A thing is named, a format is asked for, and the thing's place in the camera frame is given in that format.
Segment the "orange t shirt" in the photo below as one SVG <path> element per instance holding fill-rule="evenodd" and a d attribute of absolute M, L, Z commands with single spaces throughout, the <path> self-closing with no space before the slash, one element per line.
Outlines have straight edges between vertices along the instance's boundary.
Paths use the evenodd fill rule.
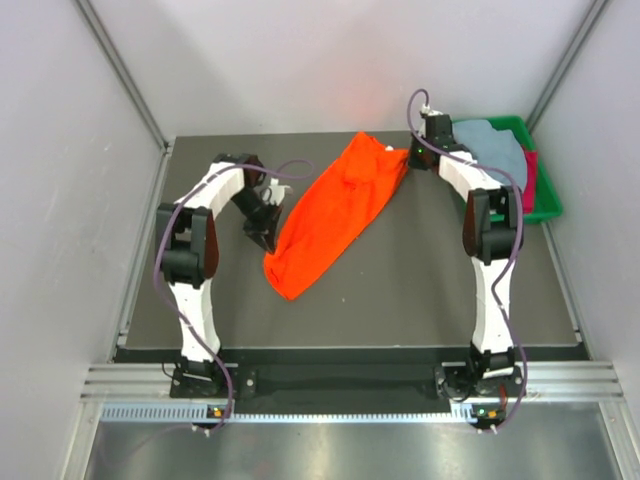
<path fill-rule="evenodd" d="M 301 196 L 264 258 L 266 279 L 281 297 L 305 293 L 377 218 L 408 172 L 408 154 L 364 132 L 352 137 Z"/>

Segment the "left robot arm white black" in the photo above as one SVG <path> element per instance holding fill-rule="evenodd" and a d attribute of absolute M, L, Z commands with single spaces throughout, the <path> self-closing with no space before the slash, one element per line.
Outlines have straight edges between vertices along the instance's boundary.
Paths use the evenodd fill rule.
<path fill-rule="evenodd" d="M 221 342 L 213 320 L 211 285 L 219 265 L 216 217 L 228 204 L 244 215 L 244 234 L 267 253 L 276 249 L 276 230 L 289 187 L 253 154 L 220 154 L 182 197 L 156 210 L 154 282 L 164 280 L 181 322 L 179 372 L 205 396 L 226 387 L 218 364 Z"/>

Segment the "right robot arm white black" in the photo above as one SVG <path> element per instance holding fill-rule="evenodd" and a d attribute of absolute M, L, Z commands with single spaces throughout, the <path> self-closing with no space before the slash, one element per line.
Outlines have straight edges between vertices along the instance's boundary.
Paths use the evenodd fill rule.
<path fill-rule="evenodd" d="M 515 369 L 510 330 L 510 290 L 523 240 L 522 198 L 517 184 L 500 182 L 491 168 L 455 140 L 449 115 L 428 107 L 412 127 L 409 166 L 430 170 L 465 201 L 462 243 L 474 269 L 476 320 L 466 380 L 476 394 L 498 389 Z"/>

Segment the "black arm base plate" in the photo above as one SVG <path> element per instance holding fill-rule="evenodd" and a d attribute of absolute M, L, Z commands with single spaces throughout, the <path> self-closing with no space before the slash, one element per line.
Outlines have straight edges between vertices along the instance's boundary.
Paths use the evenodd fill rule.
<path fill-rule="evenodd" d="M 182 358 L 173 399 L 232 399 L 238 414 L 442 413 L 476 399 L 502 408 L 524 384 L 511 353 L 469 347 L 228 348 L 223 363 Z"/>

